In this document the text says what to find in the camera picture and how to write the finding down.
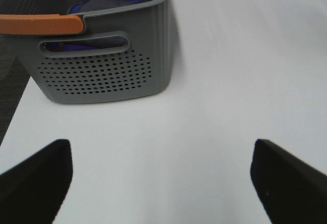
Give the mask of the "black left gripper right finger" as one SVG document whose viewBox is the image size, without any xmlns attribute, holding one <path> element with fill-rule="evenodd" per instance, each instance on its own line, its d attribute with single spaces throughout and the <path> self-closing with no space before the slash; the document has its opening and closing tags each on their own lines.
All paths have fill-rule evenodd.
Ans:
<svg viewBox="0 0 327 224">
<path fill-rule="evenodd" d="M 326 175 L 282 147 L 258 139 L 250 177 L 271 223 L 326 223 Z"/>
</svg>

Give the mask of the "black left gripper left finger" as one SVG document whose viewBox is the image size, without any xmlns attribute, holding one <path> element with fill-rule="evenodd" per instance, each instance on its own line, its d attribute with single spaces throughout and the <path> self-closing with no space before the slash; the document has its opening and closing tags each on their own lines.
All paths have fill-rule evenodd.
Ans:
<svg viewBox="0 0 327 224">
<path fill-rule="evenodd" d="M 53 141 L 1 173 L 1 223 L 53 223 L 72 178 L 67 139 Z"/>
</svg>

